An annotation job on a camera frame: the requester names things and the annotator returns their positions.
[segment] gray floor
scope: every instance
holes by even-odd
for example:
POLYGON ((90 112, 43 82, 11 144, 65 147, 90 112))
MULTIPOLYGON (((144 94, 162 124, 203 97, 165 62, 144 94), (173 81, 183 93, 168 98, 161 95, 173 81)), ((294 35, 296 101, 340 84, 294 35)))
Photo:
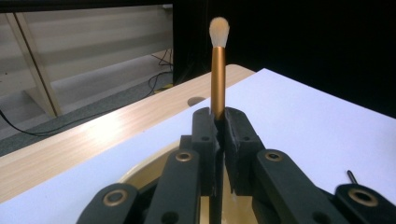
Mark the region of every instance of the gray floor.
POLYGON ((52 84, 60 96, 62 110, 65 111, 64 115, 55 119, 45 114, 24 92, 0 98, 2 111, 7 117, 10 120, 20 119, 19 122, 12 122, 18 128, 29 133, 56 130, 35 136, 18 132, 0 119, 0 156, 100 117, 116 108, 132 104, 153 94, 153 89, 172 83, 170 66, 159 65, 159 62, 158 58, 146 56, 133 62, 118 64, 112 70, 114 72, 116 69, 117 77, 108 78, 106 72, 95 71, 76 77, 75 80, 66 80, 62 84, 52 84))

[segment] white bristles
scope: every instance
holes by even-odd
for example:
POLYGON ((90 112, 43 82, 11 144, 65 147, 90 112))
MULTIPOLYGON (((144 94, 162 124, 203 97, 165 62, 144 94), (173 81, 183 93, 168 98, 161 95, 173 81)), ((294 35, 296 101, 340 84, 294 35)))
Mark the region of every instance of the white bristles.
POLYGON ((228 33, 230 26, 228 22, 222 17, 216 17, 210 22, 209 34, 212 39, 213 47, 223 47, 227 44, 228 33))

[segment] brush handle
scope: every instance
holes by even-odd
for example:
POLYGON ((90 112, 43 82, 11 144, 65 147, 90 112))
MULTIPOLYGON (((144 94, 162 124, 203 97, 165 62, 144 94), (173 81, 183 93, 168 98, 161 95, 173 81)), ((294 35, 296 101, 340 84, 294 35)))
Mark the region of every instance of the brush handle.
POLYGON ((224 119, 225 108, 225 48, 212 51, 211 109, 215 120, 224 119))

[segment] wooden table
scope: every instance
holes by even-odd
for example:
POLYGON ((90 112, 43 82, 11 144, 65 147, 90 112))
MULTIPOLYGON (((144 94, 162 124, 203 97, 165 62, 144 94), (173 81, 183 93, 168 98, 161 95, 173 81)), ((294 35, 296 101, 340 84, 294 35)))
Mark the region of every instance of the wooden table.
MULTIPOLYGON (((254 72, 231 64, 226 74, 229 87, 254 72)), ((209 96, 210 73, 1 157, 0 203, 173 117, 191 97, 209 96)))

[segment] white sheet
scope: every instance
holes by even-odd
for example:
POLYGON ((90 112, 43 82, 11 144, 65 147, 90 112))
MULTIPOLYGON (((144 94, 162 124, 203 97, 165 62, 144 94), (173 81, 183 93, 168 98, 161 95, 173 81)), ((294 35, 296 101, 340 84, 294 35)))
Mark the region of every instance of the white sheet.
MULTIPOLYGON (((99 189, 191 134, 193 111, 208 105, 203 101, 0 204, 0 223, 76 223, 99 189)), ((226 105, 244 111, 265 146, 288 153, 318 187, 334 193, 350 182, 351 170, 360 184, 396 203, 396 119, 266 69, 227 89, 226 105)))

